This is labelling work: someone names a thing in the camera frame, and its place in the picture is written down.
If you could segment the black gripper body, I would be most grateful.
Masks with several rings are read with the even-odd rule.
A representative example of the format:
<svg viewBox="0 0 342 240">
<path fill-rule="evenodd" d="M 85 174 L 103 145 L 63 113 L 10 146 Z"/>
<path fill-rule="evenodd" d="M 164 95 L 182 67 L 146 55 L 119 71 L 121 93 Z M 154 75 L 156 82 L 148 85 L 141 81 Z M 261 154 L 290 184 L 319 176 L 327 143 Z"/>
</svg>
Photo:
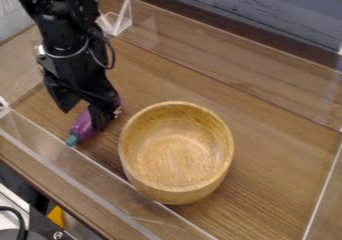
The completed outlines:
<svg viewBox="0 0 342 240">
<path fill-rule="evenodd" d="M 43 66 L 43 79 L 69 87 L 81 100 L 105 103 L 118 98 L 118 92 L 106 76 L 106 69 L 99 62 L 109 61 L 107 49 L 90 49 L 70 58 L 51 58 L 38 55 L 38 63 Z"/>
</svg>

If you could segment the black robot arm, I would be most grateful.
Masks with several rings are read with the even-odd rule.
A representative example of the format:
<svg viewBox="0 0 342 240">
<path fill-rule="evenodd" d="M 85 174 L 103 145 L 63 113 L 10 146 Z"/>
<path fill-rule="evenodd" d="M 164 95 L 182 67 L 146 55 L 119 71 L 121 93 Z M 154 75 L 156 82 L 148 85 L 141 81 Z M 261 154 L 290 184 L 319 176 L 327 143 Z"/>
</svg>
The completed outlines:
<svg viewBox="0 0 342 240">
<path fill-rule="evenodd" d="M 49 93 L 63 112 L 89 102 L 91 124 L 103 131 L 121 108 L 119 94 L 106 72 L 115 67 L 115 48 L 97 23 L 98 0 L 18 0 L 42 35 Z"/>
</svg>

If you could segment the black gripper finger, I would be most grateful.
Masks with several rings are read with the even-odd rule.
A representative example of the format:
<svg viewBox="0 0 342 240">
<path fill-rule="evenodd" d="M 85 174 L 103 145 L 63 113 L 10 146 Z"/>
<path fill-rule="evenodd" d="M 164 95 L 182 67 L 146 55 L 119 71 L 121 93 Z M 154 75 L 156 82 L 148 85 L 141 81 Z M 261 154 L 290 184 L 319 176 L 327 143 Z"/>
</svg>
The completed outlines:
<svg viewBox="0 0 342 240">
<path fill-rule="evenodd" d="M 89 112 L 91 116 L 93 127 L 97 131 L 103 132 L 115 118 L 115 111 L 118 104 L 114 100 L 105 103 L 91 103 L 89 105 Z"/>
<path fill-rule="evenodd" d="M 69 113 L 79 103 L 81 96 L 69 87 L 55 82 L 46 81 L 45 85 L 59 109 Z"/>
</svg>

